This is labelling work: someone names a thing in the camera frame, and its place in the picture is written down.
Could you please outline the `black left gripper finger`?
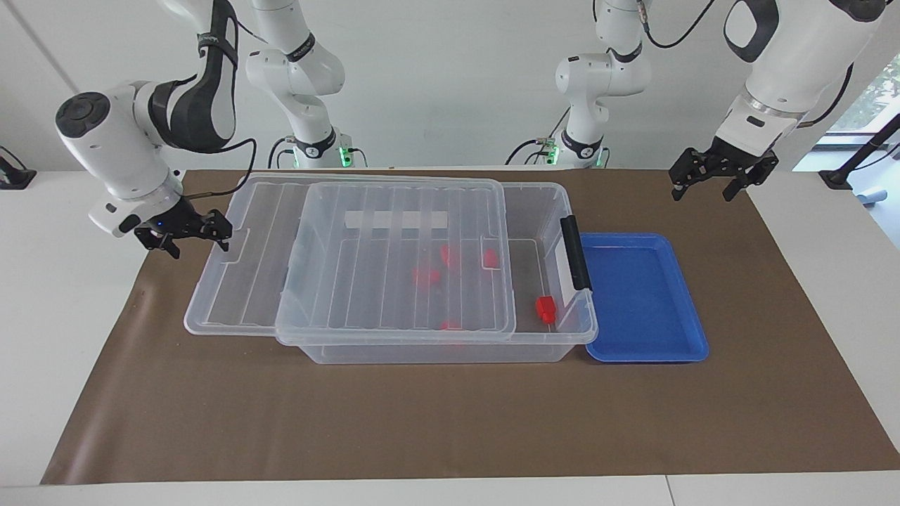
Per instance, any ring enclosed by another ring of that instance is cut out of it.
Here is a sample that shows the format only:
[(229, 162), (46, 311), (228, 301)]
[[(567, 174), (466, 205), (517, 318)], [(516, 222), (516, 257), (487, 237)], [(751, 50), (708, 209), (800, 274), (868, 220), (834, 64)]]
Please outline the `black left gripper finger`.
[(727, 202), (732, 202), (738, 193), (750, 186), (759, 186), (771, 175), (772, 171), (777, 167), (779, 159), (774, 151), (766, 151), (761, 158), (752, 163), (730, 162), (728, 165), (729, 175), (732, 176), (723, 191), (723, 198)]
[(711, 175), (706, 167), (707, 158), (707, 153), (701, 153), (695, 148), (685, 148), (672, 164), (669, 179), (673, 185), (671, 196), (675, 202), (681, 201), (689, 187), (710, 179)]

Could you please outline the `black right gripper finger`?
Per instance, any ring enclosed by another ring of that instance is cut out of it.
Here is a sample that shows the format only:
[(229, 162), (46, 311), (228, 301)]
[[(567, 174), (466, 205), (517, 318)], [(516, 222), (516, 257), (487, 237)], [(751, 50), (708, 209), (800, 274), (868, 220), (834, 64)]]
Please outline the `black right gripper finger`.
[(171, 234), (157, 233), (153, 228), (135, 228), (135, 237), (148, 251), (162, 250), (172, 259), (180, 259), (180, 249)]
[(200, 217), (200, 237), (215, 242), (222, 251), (229, 251), (233, 226), (219, 210), (211, 210)]

